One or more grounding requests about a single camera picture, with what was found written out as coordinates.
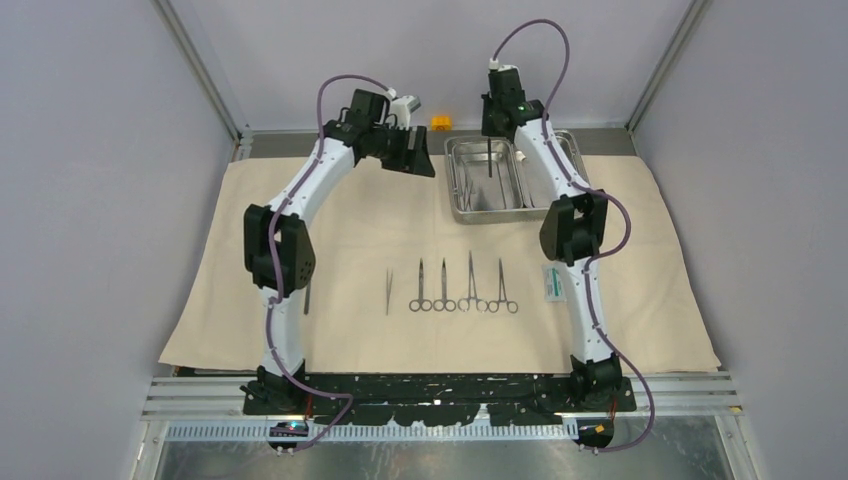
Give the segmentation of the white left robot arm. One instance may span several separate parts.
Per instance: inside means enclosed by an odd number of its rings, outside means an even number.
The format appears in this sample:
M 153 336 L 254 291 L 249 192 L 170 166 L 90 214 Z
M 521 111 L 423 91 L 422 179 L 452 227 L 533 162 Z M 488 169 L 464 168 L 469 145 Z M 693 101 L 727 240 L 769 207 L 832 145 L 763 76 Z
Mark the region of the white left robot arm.
M 373 157 L 385 170 L 434 177 L 427 130 L 411 123 L 414 95 L 357 89 L 349 106 L 324 124 L 308 160 L 265 205 L 245 211 L 244 262 L 266 308 L 263 359 L 242 386 L 244 411 L 293 414 L 304 405 L 305 351 L 301 303 L 317 260 L 308 228 L 321 205 L 360 160 Z

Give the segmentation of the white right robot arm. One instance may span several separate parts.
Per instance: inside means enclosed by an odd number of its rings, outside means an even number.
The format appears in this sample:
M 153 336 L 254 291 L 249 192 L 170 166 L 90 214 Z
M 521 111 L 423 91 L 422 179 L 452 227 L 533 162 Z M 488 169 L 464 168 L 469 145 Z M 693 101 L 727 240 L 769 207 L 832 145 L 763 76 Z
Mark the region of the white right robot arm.
M 492 62 L 488 82 L 482 96 L 482 133 L 511 141 L 552 198 L 539 241 L 562 278 L 572 325 L 569 396 L 580 408 L 596 410 L 620 389 L 623 377 L 620 357 L 603 332 L 596 261 L 608 200 L 591 192 L 567 159 L 542 102 L 527 98 L 517 67 Z

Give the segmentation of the steel mesh instrument tray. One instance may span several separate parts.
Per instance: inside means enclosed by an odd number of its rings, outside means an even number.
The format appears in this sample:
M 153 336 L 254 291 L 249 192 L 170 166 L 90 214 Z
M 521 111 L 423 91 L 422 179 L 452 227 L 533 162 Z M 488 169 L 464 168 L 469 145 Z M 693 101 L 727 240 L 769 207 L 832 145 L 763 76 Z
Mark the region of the steel mesh instrument tray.
M 487 137 L 458 136 L 445 141 L 445 170 L 452 214 L 460 224 L 541 221 L 552 202 L 585 193 L 588 175 L 567 130 L 521 128 L 514 141 L 492 138 L 493 178 L 487 173 Z M 474 210 L 458 208 L 456 173 L 473 177 Z

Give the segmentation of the straight steel scissors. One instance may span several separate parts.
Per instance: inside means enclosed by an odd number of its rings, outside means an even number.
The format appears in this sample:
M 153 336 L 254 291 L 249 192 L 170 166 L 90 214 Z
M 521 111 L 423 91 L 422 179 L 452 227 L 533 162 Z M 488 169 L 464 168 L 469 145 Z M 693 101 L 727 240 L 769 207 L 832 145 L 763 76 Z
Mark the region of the straight steel scissors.
M 440 295 L 433 301 L 433 309 L 437 312 L 454 312 L 457 303 L 448 295 L 448 272 L 446 261 L 442 260 L 440 269 Z

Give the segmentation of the steel hemostat clamp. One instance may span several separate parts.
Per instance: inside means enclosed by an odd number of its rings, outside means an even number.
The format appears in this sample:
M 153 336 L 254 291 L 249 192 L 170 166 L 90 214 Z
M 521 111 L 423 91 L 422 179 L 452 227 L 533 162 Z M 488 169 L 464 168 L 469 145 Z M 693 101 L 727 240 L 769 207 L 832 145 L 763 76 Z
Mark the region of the steel hemostat clamp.
M 487 302 L 487 310 L 490 313 L 497 313 L 501 309 L 504 309 L 506 312 L 510 314 L 516 314 L 519 310 L 518 303 L 514 300 L 511 300 L 508 297 L 506 282 L 505 282 L 505 271 L 503 266 L 503 261 L 501 259 L 498 260 L 498 297 L 495 300 L 490 300 Z

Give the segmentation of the cream cloth wrap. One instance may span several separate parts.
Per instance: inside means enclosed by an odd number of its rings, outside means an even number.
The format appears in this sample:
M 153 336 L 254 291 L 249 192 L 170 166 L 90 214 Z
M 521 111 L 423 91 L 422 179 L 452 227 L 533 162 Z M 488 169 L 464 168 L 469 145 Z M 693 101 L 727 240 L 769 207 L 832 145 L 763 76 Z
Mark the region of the cream cloth wrap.
M 648 374 L 719 367 L 689 283 L 674 225 L 658 186 L 636 156 L 588 156 L 593 186 L 625 207 L 632 235 L 602 259 L 601 298 L 613 343 Z M 263 299 L 243 259 L 243 215 L 278 193 L 298 170 L 294 158 L 231 164 L 187 304 L 160 361 L 215 370 L 254 370 L 264 342 Z M 572 352 L 564 303 L 544 300 L 539 224 L 461 225 L 446 176 L 384 171 L 363 160 L 331 192 L 309 226 L 316 253 L 309 314 L 301 310 L 307 368 L 331 373 L 565 373 Z M 519 310 L 411 312 L 419 259 L 425 295 L 467 294 L 468 252 L 478 295 L 498 297 L 498 260 Z M 393 270 L 385 315 L 385 276 Z

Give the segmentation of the steel tweezers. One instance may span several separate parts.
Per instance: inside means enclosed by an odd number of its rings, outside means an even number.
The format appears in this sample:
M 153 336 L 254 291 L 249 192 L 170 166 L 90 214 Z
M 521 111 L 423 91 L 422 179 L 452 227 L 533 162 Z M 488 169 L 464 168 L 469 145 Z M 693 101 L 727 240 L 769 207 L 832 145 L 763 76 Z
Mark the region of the steel tweezers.
M 385 315 L 388 316 L 391 307 L 391 295 L 393 287 L 393 270 L 387 268 L 385 276 Z

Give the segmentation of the long steel needle holder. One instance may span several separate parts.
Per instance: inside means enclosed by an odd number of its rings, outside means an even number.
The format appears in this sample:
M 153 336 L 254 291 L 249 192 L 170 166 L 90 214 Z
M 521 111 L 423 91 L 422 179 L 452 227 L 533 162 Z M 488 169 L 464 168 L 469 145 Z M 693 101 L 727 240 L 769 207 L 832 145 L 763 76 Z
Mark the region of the long steel needle holder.
M 468 252 L 467 294 L 457 300 L 457 307 L 462 312 L 468 312 L 472 308 L 481 313 L 488 311 L 487 301 L 478 295 L 473 254 L 471 251 Z

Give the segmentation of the green white sterile packet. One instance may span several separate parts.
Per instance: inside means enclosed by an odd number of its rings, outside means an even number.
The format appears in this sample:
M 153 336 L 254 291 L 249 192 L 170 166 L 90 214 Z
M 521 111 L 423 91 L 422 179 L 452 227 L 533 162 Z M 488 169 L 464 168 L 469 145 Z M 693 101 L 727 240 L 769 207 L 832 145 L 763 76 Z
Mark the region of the green white sterile packet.
M 548 303 L 566 301 L 561 275 L 554 264 L 542 266 L 544 300 Z

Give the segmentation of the curved steel scissors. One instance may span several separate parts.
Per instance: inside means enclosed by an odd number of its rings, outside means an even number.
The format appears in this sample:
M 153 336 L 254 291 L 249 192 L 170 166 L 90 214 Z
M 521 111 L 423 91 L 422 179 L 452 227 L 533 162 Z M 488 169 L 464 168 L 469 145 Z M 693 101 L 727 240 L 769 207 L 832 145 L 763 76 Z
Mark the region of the curved steel scissors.
M 433 309 L 433 301 L 425 295 L 425 268 L 422 258 L 419 259 L 416 296 L 409 301 L 408 308 L 414 313 L 428 312 Z

